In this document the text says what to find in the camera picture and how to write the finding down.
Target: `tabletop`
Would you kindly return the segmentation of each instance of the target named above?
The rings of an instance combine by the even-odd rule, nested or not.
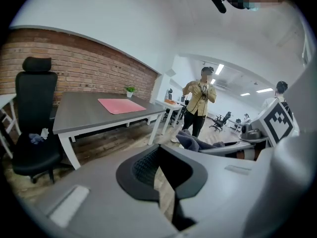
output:
[[[0,109],[2,109],[6,104],[15,98],[16,94],[1,94],[0,95]]]
[[[172,109],[180,109],[182,108],[183,106],[182,105],[179,105],[179,104],[170,104],[170,103],[167,103],[165,101],[160,101],[160,100],[155,100],[157,103],[160,103],[160,104],[163,104],[169,108],[172,108]]]
[[[146,108],[146,110],[113,115],[98,99],[129,99]],[[126,95],[113,93],[65,92],[56,112],[53,133],[59,134],[87,129],[151,116],[161,112],[164,112],[162,107],[151,104],[136,96],[127,98]]]

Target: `black pants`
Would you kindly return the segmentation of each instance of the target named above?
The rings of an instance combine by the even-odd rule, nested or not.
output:
[[[198,137],[205,120],[206,116],[199,117],[198,111],[193,115],[186,110],[183,129],[188,129],[191,125],[193,125],[193,136]]]

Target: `orange object on table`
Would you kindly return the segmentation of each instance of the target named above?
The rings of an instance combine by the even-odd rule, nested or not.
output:
[[[167,102],[167,103],[169,103],[169,104],[172,104],[172,105],[177,104],[175,101],[171,101],[171,100],[169,100],[169,99],[165,99],[164,101]]]

